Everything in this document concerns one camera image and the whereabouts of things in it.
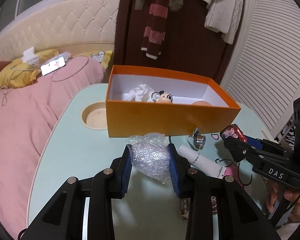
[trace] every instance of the white tag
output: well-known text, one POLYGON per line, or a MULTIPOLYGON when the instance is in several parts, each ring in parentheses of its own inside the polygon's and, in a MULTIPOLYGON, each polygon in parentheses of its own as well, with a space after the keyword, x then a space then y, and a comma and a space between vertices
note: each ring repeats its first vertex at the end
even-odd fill
POLYGON ((56 60, 50 61, 48 64, 41 66, 42 76, 49 74, 58 68, 63 67, 65 64, 66 63, 64 57, 60 57, 56 60))

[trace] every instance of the das logo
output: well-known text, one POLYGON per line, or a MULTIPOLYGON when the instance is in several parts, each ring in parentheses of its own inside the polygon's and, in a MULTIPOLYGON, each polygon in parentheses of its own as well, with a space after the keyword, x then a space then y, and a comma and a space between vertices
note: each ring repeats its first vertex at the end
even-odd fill
POLYGON ((283 173, 280 173, 278 171, 274 171, 274 169, 270 168, 268 172, 271 176, 277 177, 278 179, 283 179, 283 173))
POLYGON ((268 165, 265 165, 262 171, 264 172, 264 176, 266 176, 268 179, 272 177, 281 181, 286 181, 289 177, 287 173, 271 168, 268 165))

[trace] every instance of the white sweater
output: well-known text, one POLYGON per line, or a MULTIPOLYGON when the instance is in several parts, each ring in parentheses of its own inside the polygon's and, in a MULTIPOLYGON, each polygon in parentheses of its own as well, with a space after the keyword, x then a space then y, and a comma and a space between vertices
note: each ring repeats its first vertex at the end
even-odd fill
POLYGON ((204 27, 214 32, 222 32, 225 42, 232 44, 237 32, 243 0, 204 0, 209 9, 204 27))

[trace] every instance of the finger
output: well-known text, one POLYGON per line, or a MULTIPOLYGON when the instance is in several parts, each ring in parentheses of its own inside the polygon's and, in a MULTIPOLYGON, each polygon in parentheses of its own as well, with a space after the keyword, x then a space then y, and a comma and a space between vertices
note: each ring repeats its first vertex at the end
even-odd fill
POLYGON ((300 195, 300 191, 292 191, 292 190, 286 190, 285 192, 284 192, 284 198, 286 199, 286 200, 289 200, 289 201, 295 201, 298 197, 299 197, 299 195, 300 195))
POLYGON ((296 204, 288 218, 290 223, 300 222, 300 204, 296 204))
POLYGON ((274 207, 273 207, 273 205, 271 205, 271 203, 270 203, 270 194, 268 194, 268 196, 267 196, 267 198, 266 198, 266 206, 267 206, 268 211, 269 211, 270 213, 272 213, 273 210, 274 210, 274 207))
POLYGON ((277 193, 273 193, 270 195, 270 204, 271 205, 274 205, 275 201, 277 200, 278 198, 278 194, 277 193))
POLYGON ((268 180, 266 182, 267 190, 269 193, 278 193, 278 184, 273 182, 272 180, 268 180))

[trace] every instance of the mickey mouse figure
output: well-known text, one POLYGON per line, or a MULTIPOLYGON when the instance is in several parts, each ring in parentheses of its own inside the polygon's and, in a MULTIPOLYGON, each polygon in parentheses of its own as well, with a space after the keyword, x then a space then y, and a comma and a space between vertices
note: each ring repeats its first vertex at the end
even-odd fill
POLYGON ((160 91, 159 98, 155 102, 156 103, 172 103, 172 95, 165 93, 164 91, 160 91))

